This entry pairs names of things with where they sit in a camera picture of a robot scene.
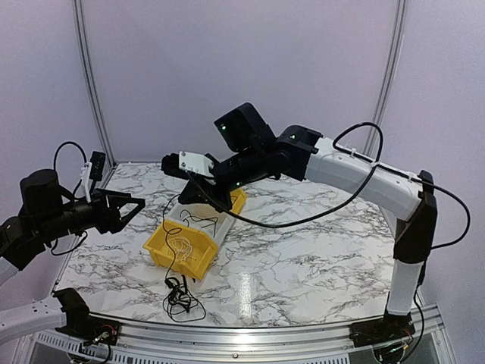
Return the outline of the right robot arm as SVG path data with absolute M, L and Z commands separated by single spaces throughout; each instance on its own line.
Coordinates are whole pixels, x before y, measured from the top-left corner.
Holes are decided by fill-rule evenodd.
M 375 325 L 380 338 L 394 338 L 405 327 L 433 250 L 439 187 L 432 175 L 385 165 L 300 125 L 276 135 L 250 103 L 226 113 L 215 125 L 233 155 L 219 162 L 209 155 L 179 152 L 176 165 L 188 180 L 180 203 L 207 203 L 229 212 L 231 192 L 284 175 L 346 191 L 351 199 L 365 199 L 395 216 L 393 276 L 384 317 Z

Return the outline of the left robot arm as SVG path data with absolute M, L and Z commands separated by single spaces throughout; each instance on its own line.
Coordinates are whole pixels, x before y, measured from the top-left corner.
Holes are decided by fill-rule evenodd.
M 89 229 L 100 234 L 121 232 L 141 212 L 144 199 L 99 189 L 106 155 L 81 154 L 83 167 L 75 189 L 61 186 L 57 168 L 34 171 L 20 181 L 22 206 L 1 225 L 1 282 L 6 283 L 46 250 L 63 256 L 56 247 L 63 237 L 87 238 Z M 1 311 L 1 341 L 54 328 L 78 337 L 91 337 L 101 325 L 90 315 L 83 298 L 66 288 L 39 301 Z

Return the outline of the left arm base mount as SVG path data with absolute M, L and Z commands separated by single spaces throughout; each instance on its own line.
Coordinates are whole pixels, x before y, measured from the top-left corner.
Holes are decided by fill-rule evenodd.
M 83 339 L 85 344 L 109 344 L 114 346 L 120 334 L 121 324 L 106 318 L 92 317 L 78 318 L 68 321 L 60 328 L 59 333 Z

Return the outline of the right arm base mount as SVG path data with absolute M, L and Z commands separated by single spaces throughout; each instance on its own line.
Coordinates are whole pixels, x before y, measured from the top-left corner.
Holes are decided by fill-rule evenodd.
M 378 318 L 349 326 L 349 339 L 354 347 L 382 344 L 414 333 L 415 327 L 407 318 Z

